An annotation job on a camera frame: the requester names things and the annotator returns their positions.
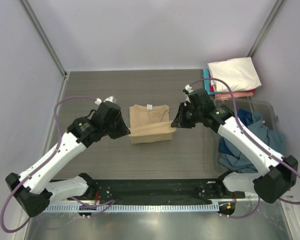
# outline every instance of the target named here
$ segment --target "plastic storage bin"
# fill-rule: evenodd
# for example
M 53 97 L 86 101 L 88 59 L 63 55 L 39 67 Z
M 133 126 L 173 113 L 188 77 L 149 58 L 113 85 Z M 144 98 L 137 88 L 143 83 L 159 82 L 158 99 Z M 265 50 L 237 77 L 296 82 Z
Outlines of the plastic storage bin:
M 277 124 L 276 124 L 276 116 L 274 112 L 274 108 L 272 105 L 265 101 L 259 101 L 259 100 L 250 100 L 247 98 L 236 98 L 236 109 L 245 109 L 251 113 L 254 111 L 259 111 L 263 115 L 264 125 L 272 130 L 277 130 Z M 223 100 L 223 101 L 217 101 L 215 103 L 217 107 L 221 105 L 226 105 L 231 110 L 234 110 L 233 101 L 232 100 Z M 218 159 L 224 154 L 219 152 L 219 146 L 221 141 L 221 136 L 219 134 L 214 135 L 214 160 L 213 164 L 215 167 L 215 170 L 220 173 L 224 173 L 227 171 L 227 169 L 218 163 Z

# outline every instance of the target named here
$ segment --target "table surface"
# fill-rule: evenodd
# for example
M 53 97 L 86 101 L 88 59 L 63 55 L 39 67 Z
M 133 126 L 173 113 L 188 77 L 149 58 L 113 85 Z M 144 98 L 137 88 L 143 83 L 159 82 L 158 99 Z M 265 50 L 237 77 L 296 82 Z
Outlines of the table surface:
M 129 107 L 135 104 L 168 105 L 170 120 L 174 120 L 179 104 L 185 101 L 183 88 L 201 76 L 200 69 L 71 72 L 64 97 L 105 99 L 114 95 L 129 127 Z M 74 119 L 95 108 L 87 99 L 65 102 L 59 112 L 62 132 Z M 75 157 L 55 178 L 69 179 L 80 173 L 94 179 L 215 178 L 223 172 L 213 163 L 214 135 L 197 124 L 192 129 L 178 128 L 171 141 L 131 144 L 128 136 L 115 140 L 106 136 Z

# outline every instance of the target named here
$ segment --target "white towel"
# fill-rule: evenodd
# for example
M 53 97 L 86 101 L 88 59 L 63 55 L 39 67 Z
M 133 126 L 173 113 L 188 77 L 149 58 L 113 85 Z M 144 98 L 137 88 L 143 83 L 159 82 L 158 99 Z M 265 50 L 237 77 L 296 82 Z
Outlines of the white towel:
M 225 81 L 233 92 L 256 89 L 261 86 L 251 57 L 234 58 L 227 61 L 208 63 L 211 77 Z M 228 93 L 225 85 L 211 81 L 215 92 Z

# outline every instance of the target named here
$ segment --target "white ruler strip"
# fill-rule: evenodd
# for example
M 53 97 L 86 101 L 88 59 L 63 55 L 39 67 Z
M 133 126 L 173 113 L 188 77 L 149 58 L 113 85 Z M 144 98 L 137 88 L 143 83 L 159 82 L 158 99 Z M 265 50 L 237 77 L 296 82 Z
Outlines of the white ruler strip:
M 79 203 L 54 203 L 49 205 L 44 213 L 98 213 L 107 206 L 97 209 L 80 209 Z M 112 205 L 106 213 L 171 213 L 171 212 L 218 212 L 219 203 L 213 202 L 207 205 Z

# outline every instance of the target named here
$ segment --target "robotic arm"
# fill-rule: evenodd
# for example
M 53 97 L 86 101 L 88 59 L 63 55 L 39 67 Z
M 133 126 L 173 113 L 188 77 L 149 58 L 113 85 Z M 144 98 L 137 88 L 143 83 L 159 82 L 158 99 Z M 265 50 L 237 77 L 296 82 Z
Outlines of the robotic arm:
M 275 156 L 297 170 L 298 161 L 293 156 L 284 157 L 274 151 L 241 123 L 243 130 L 260 146 L 267 149 L 271 156 L 265 154 L 243 133 L 234 118 L 233 111 L 225 105 L 215 107 L 204 89 L 193 91 L 187 85 L 183 92 L 187 95 L 187 99 L 180 104 L 171 127 L 190 129 L 197 123 L 203 123 L 205 127 L 211 128 L 234 144 L 258 170 L 256 174 L 233 172 L 225 176 L 223 184 L 230 192 L 257 193 L 267 203 L 274 203 L 296 184 L 297 176 L 271 157 Z
M 50 181 L 71 159 L 102 137 L 109 135 L 111 139 L 117 139 L 130 134 L 122 118 L 121 108 L 115 102 L 114 97 L 108 97 L 104 102 L 100 101 L 97 110 L 93 109 L 88 116 L 75 119 L 63 134 L 55 156 L 16 192 L 14 197 L 29 217 L 39 215 L 53 202 L 73 196 L 91 198 L 95 194 L 97 185 L 86 173 L 68 180 Z M 51 156 L 56 146 L 19 175 L 10 173 L 5 179 L 10 190 Z

